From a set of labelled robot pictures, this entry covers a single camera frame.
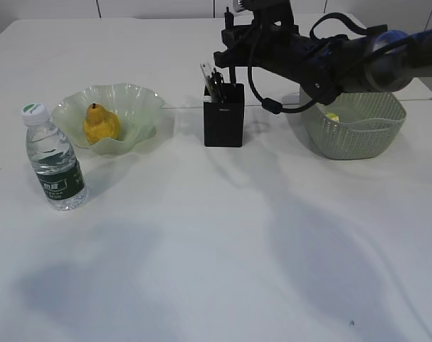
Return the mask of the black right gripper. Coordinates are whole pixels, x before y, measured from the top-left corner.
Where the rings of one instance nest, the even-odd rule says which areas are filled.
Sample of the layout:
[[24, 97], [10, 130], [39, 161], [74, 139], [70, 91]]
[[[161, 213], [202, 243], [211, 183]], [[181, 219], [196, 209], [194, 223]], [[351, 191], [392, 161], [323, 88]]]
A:
[[[233, 47], [229, 50], [228, 36], [233, 37]], [[252, 67], [262, 68], [290, 81], [308, 81], [305, 62], [307, 37], [279, 26], [261, 31], [253, 24], [235, 25], [228, 31], [224, 29], [221, 37], [226, 50], [214, 53], [214, 63], [219, 68], [246, 67], [252, 61]]]

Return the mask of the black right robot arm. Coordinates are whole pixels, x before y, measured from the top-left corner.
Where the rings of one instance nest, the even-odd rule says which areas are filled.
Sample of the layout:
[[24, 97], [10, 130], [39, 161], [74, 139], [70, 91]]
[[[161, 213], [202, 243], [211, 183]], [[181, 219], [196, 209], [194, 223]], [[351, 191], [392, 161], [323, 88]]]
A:
[[222, 37], [227, 49], [214, 54], [216, 66], [262, 68], [298, 83], [312, 104], [329, 105], [343, 93], [393, 93], [413, 78], [432, 77], [432, 29], [313, 40], [251, 24], [226, 29]]

